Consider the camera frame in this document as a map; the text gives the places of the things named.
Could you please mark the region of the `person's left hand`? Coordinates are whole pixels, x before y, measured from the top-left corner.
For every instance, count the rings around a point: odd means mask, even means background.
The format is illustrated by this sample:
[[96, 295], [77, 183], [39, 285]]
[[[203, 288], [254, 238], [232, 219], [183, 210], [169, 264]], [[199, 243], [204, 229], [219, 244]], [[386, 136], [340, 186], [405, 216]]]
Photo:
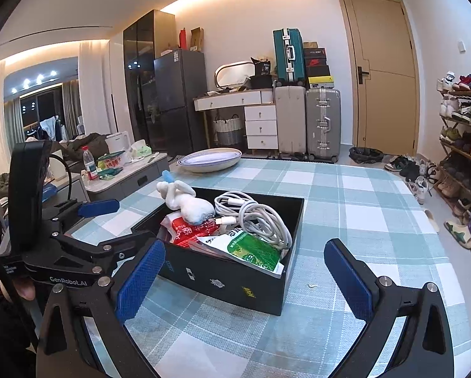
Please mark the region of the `person's left hand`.
[[35, 285], [29, 277], [20, 277], [13, 280], [18, 295], [26, 301], [35, 300]]

